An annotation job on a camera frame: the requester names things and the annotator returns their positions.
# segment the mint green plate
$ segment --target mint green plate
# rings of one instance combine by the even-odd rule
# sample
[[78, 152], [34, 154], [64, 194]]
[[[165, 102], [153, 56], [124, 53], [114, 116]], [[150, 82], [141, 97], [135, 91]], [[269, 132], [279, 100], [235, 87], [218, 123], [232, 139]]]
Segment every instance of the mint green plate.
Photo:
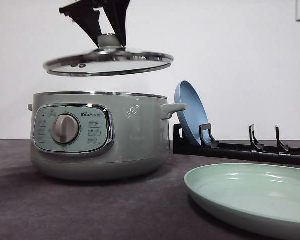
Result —
[[300, 239], [300, 169], [229, 163], [184, 176], [191, 197], [216, 218], [256, 234]]

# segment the mint green cooker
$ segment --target mint green cooker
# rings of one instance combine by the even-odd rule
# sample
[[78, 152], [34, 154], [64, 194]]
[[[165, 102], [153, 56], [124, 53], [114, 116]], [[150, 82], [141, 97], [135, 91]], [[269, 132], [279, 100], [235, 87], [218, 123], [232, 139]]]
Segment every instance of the mint green cooker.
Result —
[[33, 96], [31, 160], [51, 177], [98, 181], [156, 170], [170, 153], [172, 114], [165, 96], [46, 92]]

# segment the lid rim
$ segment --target lid rim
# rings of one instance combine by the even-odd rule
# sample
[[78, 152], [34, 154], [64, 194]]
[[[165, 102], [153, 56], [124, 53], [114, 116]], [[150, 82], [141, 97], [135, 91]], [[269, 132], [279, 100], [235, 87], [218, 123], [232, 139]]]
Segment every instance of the lid rim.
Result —
[[108, 96], [133, 96], [133, 97], [148, 97], [168, 100], [166, 96], [146, 94], [146, 93], [132, 93], [132, 92], [110, 92], [110, 91], [50, 91], [39, 92], [33, 96], [49, 96], [49, 95], [108, 95]]
[[[124, 62], [124, 61], [146, 61], [146, 62], [161, 62], [165, 63], [160, 66], [128, 69], [128, 70], [114, 70], [105, 72], [71, 72], [54, 70], [60, 67], [71, 65], [89, 64], [89, 63], [106, 63], [106, 62]], [[171, 66], [174, 57], [168, 54], [159, 52], [139, 52], [126, 51], [125, 48], [118, 48], [114, 51], [93, 51], [86, 55], [67, 56], [63, 58], [47, 61], [43, 64], [43, 68], [48, 74], [65, 76], [65, 77], [90, 77], [90, 76], [117, 76], [137, 73], [147, 73], [162, 70]]]

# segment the dark countertop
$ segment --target dark countertop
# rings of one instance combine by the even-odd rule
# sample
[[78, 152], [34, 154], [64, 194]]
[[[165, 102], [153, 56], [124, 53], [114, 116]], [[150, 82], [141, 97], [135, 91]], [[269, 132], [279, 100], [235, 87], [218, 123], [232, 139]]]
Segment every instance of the dark countertop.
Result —
[[269, 239], [209, 215], [184, 184], [199, 166], [251, 161], [171, 154], [147, 175], [73, 182], [40, 174], [29, 144], [0, 140], [0, 240]]

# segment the black plate rack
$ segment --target black plate rack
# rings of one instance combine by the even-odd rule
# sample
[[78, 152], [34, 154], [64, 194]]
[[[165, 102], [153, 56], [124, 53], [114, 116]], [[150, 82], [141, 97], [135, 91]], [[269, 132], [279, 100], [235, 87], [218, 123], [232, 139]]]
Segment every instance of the black plate rack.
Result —
[[[249, 127], [249, 145], [220, 143], [212, 136], [210, 123], [199, 126], [201, 146], [193, 146], [183, 130], [181, 137], [180, 130], [182, 130], [181, 125], [175, 124], [173, 129], [174, 154], [300, 165], [300, 148], [284, 145], [280, 141], [277, 125], [275, 126], [277, 146], [260, 144], [255, 136], [255, 125]], [[208, 130], [211, 142], [206, 142], [203, 138], [203, 131], [206, 130]]]

